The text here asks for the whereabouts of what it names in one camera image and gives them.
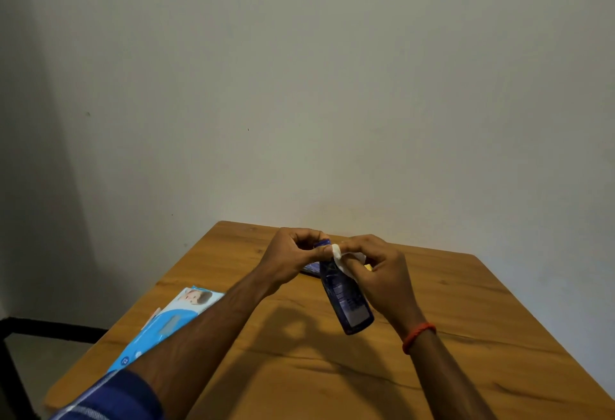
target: orange bracelet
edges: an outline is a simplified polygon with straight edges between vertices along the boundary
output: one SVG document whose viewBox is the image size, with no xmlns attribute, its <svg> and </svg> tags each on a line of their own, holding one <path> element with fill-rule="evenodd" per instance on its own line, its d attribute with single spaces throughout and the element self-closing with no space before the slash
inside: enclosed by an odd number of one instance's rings
<svg viewBox="0 0 615 420">
<path fill-rule="evenodd" d="M 421 334 L 425 330 L 432 330 L 435 332 L 435 324 L 434 323 L 421 323 L 416 328 L 414 328 L 414 330 L 410 332 L 408 337 L 404 339 L 404 343 L 402 345 L 402 350 L 404 351 L 404 354 L 409 355 L 408 350 L 414 343 L 414 340 L 418 338 L 419 334 Z"/>
</svg>

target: blue sleeve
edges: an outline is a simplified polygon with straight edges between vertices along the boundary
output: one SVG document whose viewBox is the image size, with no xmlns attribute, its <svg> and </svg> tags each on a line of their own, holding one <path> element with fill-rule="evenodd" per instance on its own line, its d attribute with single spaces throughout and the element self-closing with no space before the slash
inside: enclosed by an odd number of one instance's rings
<svg viewBox="0 0 615 420">
<path fill-rule="evenodd" d="M 163 420 L 150 385 L 127 370 L 107 373 L 50 420 Z"/>
</svg>

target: left hand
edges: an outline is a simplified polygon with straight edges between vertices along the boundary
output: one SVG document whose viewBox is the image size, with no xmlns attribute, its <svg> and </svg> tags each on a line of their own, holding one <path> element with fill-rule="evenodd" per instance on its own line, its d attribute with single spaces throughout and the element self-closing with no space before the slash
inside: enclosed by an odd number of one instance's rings
<svg viewBox="0 0 615 420">
<path fill-rule="evenodd" d="M 316 242 L 329 238 L 321 230 L 281 228 L 275 233 L 267 250 L 254 269 L 269 285 L 267 295 L 273 294 L 299 274 L 307 264 L 331 260 L 331 245 L 312 248 Z"/>
</svg>

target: wooden table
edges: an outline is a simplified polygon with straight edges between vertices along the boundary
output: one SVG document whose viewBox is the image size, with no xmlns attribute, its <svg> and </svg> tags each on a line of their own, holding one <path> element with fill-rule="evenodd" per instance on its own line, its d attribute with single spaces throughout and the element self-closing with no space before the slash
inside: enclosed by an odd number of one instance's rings
<svg viewBox="0 0 615 420">
<path fill-rule="evenodd" d="M 257 265 L 275 231 L 216 224 L 50 389 L 45 404 L 58 409 L 94 383 L 184 287 L 226 291 Z M 425 315 L 497 416 L 615 418 L 609 395 L 475 256 L 398 247 Z M 410 358 L 382 315 L 375 317 L 346 336 L 320 281 L 299 275 L 258 306 L 190 418 L 431 418 Z"/>
</svg>

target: plastic bottle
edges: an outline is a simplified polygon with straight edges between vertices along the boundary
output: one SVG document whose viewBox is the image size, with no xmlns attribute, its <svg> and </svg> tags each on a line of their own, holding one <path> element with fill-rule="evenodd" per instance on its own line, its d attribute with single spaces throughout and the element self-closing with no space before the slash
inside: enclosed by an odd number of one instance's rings
<svg viewBox="0 0 615 420">
<path fill-rule="evenodd" d="M 330 244 L 331 241 L 326 238 L 314 245 L 314 248 Z M 347 335 L 363 331 L 373 323 L 374 315 L 363 292 L 354 279 L 337 267 L 333 258 L 320 262 L 320 281 Z"/>
</svg>

